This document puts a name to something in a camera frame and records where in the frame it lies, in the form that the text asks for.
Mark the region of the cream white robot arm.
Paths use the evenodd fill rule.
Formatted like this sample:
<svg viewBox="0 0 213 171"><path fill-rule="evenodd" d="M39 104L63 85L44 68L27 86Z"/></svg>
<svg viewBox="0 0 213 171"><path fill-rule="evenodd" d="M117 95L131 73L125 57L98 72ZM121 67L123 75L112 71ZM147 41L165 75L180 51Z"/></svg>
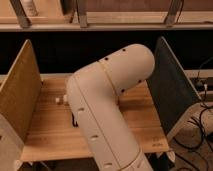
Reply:
<svg viewBox="0 0 213 171"><path fill-rule="evenodd" d="M118 97L146 80L155 59L144 45L126 46L74 72L68 104L100 171L153 171L118 107Z"/></svg>

